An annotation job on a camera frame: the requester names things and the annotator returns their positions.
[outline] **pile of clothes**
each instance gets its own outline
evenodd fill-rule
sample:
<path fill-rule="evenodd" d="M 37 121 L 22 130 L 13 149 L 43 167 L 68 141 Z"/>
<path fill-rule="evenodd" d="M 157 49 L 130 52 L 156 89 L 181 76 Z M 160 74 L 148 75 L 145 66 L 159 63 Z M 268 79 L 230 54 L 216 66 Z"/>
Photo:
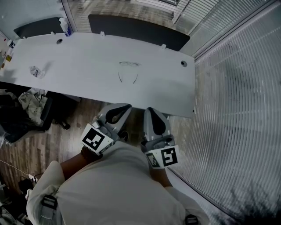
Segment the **pile of clothes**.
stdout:
<path fill-rule="evenodd" d="M 9 90 L 0 90 L 0 146 L 15 143 L 32 130 L 40 130 L 41 114 L 47 92 L 31 88 L 17 98 Z"/>

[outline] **desk surface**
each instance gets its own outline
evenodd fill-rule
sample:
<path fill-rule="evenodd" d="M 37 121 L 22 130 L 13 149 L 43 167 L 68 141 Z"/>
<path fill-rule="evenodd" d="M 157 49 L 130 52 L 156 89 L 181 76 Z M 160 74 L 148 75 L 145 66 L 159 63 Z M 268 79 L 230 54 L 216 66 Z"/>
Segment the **desk surface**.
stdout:
<path fill-rule="evenodd" d="M 194 58 L 180 52 L 123 37 L 74 33 L 19 40 L 12 56 L 0 70 L 0 81 L 193 116 Z M 45 71 L 43 79 L 30 74 L 32 65 Z"/>

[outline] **small plastic bottle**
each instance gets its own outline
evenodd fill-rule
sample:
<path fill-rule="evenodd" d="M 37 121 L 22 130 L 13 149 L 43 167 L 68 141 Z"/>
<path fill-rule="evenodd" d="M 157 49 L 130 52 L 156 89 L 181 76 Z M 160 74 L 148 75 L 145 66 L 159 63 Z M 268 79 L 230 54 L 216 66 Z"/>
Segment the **small plastic bottle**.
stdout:
<path fill-rule="evenodd" d="M 30 66 L 29 67 L 29 70 L 30 70 L 30 73 L 39 78 L 39 79 L 42 79 L 43 77 L 45 77 L 45 72 L 44 71 L 41 71 L 38 67 L 36 66 Z"/>
<path fill-rule="evenodd" d="M 63 30 L 63 32 L 65 33 L 65 36 L 70 36 L 72 34 L 72 30 L 70 28 L 70 26 L 67 23 L 67 20 L 65 18 L 60 18 L 60 22 L 61 22 L 61 28 Z"/>
<path fill-rule="evenodd" d="M 6 56 L 6 60 L 7 60 L 8 62 L 10 62 L 10 61 L 12 60 L 12 57 L 11 57 L 10 55 L 7 55 L 7 56 Z"/>

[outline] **wooden floor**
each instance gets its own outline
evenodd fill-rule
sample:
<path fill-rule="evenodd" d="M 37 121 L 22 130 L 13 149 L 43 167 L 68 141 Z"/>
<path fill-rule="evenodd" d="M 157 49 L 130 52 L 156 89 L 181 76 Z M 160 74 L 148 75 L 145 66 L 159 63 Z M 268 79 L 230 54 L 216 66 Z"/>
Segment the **wooden floor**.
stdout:
<path fill-rule="evenodd" d="M 52 124 L 46 133 L 34 134 L 17 142 L 13 146 L 3 144 L 0 148 L 1 183 L 5 183 L 11 196 L 21 193 L 18 182 L 26 174 L 42 174 L 51 161 L 63 162 L 81 151 L 79 142 L 82 132 L 91 123 L 103 106 L 107 103 L 82 98 L 75 111 L 67 119 L 71 125 L 69 130 L 64 130 L 57 124 Z M 138 146 L 142 139 L 143 113 L 141 109 L 133 109 L 124 129 L 129 132 L 129 143 Z"/>

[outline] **clothing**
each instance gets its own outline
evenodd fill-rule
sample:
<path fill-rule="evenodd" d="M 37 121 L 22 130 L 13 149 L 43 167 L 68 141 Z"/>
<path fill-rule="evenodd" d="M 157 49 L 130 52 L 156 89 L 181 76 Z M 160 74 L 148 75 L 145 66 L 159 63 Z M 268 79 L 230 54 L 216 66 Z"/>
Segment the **clothing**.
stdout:
<path fill-rule="evenodd" d="M 44 97 L 46 94 L 47 91 L 45 90 L 30 88 L 18 98 L 23 110 L 25 110 L 30 119 L 39 126 L 43 123 L 40 117 L 48 99 Z"/>
<path fill-rule="evenodd" d="M 0 207 L 0 224 L 1 225 L 23 225 L 19 220 L 16 220 L 5 208 Z"/>
<path fill-rule="evenodd" d="M 117 142 L 107 152 L 67 181 L 60 165 L 52 162 L 28 199 L 31 222 L 38 224 L 43 192 L 57 198 L 66 225 L 182 225 L 189 214 L 199 224 L 209 223 L 194 200 L 151 179 L 140 149 Z"/>
<path fill-rule="evenodd" d="M 0 106 L 0 137 L 7 143 L 13 144 L 29 131 L 37 129 L 21 106 Z"/>
<path fill-rule="evenodd" d="M 9 95 L 9 96 L 11 96 L 13 101 L 15 101 L 17 99 L 17 96 L 15 96 L 13 93 L 9 92 L 7 89 L 0 89 L 0 95 Z"/>

